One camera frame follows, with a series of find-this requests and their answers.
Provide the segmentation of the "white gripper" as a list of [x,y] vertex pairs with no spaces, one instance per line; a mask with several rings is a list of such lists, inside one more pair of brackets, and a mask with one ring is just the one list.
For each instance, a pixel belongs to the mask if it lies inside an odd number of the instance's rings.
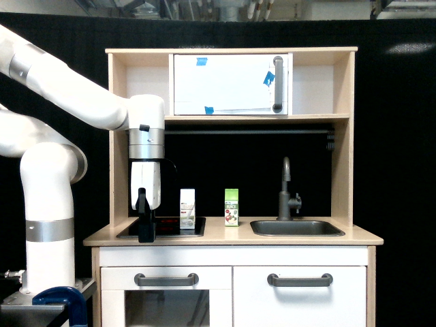
[[138,241],[153,243],[154,211],[161,204],[161,169],[158,161],[131,163],[131,207],[138,211]]

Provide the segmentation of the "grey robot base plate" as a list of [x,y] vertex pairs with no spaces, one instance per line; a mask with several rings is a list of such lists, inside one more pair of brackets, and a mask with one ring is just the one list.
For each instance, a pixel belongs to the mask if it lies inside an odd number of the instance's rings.
[[[86,303],[95,293],[94,279],[78,279],[74,286]],[[65,305],[32,305],[34,294],[18,291],[1,301],[2,326],[70,326]]]

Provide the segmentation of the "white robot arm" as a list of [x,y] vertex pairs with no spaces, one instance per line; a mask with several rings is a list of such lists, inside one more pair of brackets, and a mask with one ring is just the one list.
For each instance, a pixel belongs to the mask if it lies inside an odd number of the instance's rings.
[[[164,100],[156,95],[119,97],[5,27],[1,72],[90,126],[128,132],[131,205],[153,230],[153,211],[161,203]],[[44,122],[2,108],[1,154],[20,159],[26,219],[24,291],[36,295],[74,286],[71,186],[87,171],[84,153]]]

